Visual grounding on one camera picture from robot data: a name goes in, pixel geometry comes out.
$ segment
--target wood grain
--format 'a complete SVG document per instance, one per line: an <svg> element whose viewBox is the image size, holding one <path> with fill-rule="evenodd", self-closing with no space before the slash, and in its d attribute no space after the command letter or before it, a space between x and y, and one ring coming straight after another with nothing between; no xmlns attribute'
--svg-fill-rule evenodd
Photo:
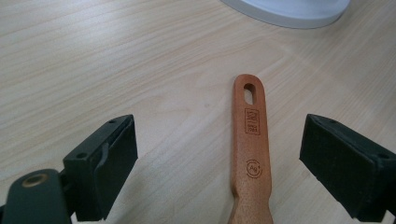
<svg viewBox="0 0 396 224"><path fill-rule="evenodd" d="M251 94L250 102L245 91ZM240 75L233 84L232 182L235 201L229 223L272 224L265 93L253 75Z"/></svg>
<svg viewBox="0 0 396 224"><path fill-rule="evenodd" d="M396 1L294 30L218 0L0 1L0 203L134 114L139 160L106 223L227 223L233 81L265 84L274 223L351 224L298 160L307 113L395 152ZM383 223L392 223L387 215Z"/></svg>

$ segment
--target white object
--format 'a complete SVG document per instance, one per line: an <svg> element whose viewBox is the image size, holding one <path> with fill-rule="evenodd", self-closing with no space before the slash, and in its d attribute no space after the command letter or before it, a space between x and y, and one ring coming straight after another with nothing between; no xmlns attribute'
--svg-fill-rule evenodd
<svg viewBox="0 0 396 224"><path fill-rule="evenodd" d="M350 0L221 0L249 17L289 28L318 28L336 21Z"/></svg>

